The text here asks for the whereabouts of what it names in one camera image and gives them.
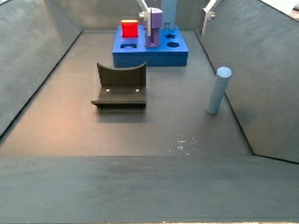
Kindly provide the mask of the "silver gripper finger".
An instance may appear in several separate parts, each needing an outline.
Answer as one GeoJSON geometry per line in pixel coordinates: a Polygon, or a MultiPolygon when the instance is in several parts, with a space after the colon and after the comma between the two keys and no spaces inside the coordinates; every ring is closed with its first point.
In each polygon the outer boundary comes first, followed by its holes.
{"type": "Polygon", "coordinates": [[[146,0],[136,0],[139,7],[142,9],[142,11],[139,12],[139,17],[144,20],[144,22],[147,23],[151,19],[151,11],[150,11],[150,7],[147,6],[146,0]]]}
{"type": "Polygon", "coordinates": [[[201,21],[201,35],[202,36],[205,35],[209,21],[217,17],[214,10],[217,9],[221,1],[222,0],[210,0],[207,6],[202,9],[203,10],[203,17],[201,21]]]}

